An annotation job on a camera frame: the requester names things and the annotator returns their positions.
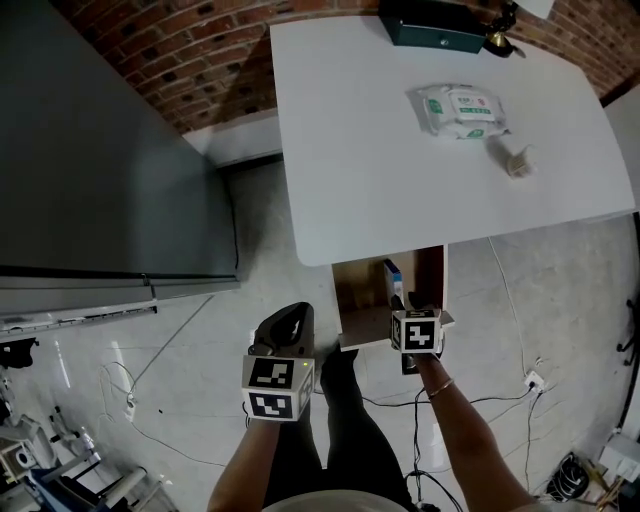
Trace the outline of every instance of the power outlet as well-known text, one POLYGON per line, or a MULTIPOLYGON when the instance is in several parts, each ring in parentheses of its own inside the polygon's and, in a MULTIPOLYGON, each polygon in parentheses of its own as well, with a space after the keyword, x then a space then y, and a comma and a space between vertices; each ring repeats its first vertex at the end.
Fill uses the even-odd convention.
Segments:
POLYGON ((527 374, 524 385, 534 393, 544 393, 544 379, 533 370, 527 374))

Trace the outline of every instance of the dark green box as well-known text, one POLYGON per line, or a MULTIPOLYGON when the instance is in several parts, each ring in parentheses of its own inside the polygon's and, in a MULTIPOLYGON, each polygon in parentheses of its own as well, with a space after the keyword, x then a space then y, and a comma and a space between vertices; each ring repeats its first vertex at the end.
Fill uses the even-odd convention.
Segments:
POLYGON ((378 16, 396 46, 478 53, 486 28, 464 5, 432 0, 381 0, 378 16))

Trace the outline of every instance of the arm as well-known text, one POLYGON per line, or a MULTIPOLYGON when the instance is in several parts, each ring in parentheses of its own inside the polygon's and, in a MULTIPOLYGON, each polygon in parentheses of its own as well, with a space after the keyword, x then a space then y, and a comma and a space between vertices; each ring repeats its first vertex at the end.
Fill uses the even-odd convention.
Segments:
POLYGON ((279 434, 279 423, 251 421, 211 494, 207 512, 262 510, 279 434))
MULTIPOLYGON (((435 357, 416 357, 416 363, 428 395, 449 380, 435 357)), ((489 425, 455 384, 431 405, 470 512, 508 512, 536 503, 505 464, 489 425)))

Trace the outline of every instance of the white floor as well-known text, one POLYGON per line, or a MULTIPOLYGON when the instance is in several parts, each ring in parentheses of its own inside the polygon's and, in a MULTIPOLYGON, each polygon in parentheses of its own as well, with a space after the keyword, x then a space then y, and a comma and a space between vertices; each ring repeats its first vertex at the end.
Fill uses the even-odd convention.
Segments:
MULTIPOLYGON (((295 255, 281 165, 234 176, 232 192, 242 288, 215 296, 135 390, 138 429, 217 464, 229 460, 244 432, 240 368, 251 330, 277 309, 304 300, 315 308, 316 343, 330 344, 337 335, 330 269, 303 267, 295 255)), ((595 455, 618 421, 629 372, 615 347, 628 337, 625 301, 633 298, 638 281, 635 233, 631 217, 621 217, 496 237, 493 244, 507 276, 522 345, 489 241, 456 244, 449 251, 449 309, 456 325, 448 334, 444 363, 470 399, 521 395, 523 364, 546 379, 550 391, 538 401, 531 422, 533 491, 570 449, 595 455)), ((124 416, 124 395, 109 385, 110 378, 117 386, 128 385, 123 371, 109 363, 122 362, 137 375, 203 300, 182 299, 160 307, 157 315, 40 337, 40 347, 32 350, 34 365, 10 371, 19 410, 44 419, 60 405, 70 423, 84 426, 118 467, 144 466, 154 478, 171 482, 166 490, 181 511, 204 511, 222 467, 191 461, 143 437, 124 416)), ((356 367, 369 398, 407 401, 420 389, 418 379, 400 375, 397 353, 388 347, 361 351, 356 367)), ((477 406, 523 482, 531 401, 477 406)), ((408 472, 412 407, 367 408, 408 472)), ((322 396, 313 396, 312 412, 318 451, 326 460, 322 396)), ((421 469, 462 501, 438 424, 426 405, 421 406, 420 443, 421 469)), ((424 481, 423 490, 427 501, 453 509, 434 484, 424 481)))

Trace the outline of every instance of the gray refrigerator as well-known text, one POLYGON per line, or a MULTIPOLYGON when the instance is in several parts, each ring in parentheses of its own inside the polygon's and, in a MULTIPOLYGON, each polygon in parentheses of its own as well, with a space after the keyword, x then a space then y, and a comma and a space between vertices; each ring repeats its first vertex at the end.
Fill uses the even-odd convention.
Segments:
POLYGON ((0 63, 0 341, 238 286, 220 174, 48 2, 0 63))

